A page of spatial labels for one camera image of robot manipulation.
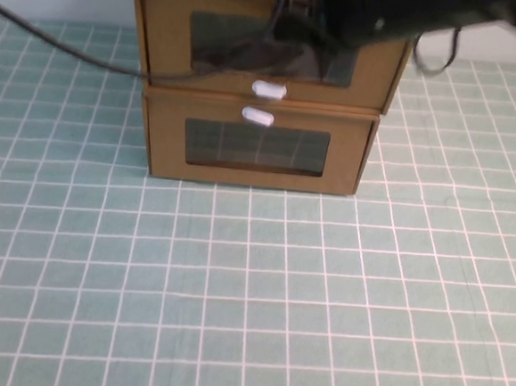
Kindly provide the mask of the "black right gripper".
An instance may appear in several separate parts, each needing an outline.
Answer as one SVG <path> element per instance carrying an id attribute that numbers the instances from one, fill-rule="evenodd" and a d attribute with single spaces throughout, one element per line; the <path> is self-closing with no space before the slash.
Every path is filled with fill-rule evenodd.
<path id="1" fill-rule="evenodd" d="M 322 0 L 318 23 L 282 12 L 274 25 L 276 41 L 331 48 L 360 48 L 409 40 L 421 29 L 423 0 Z"/>

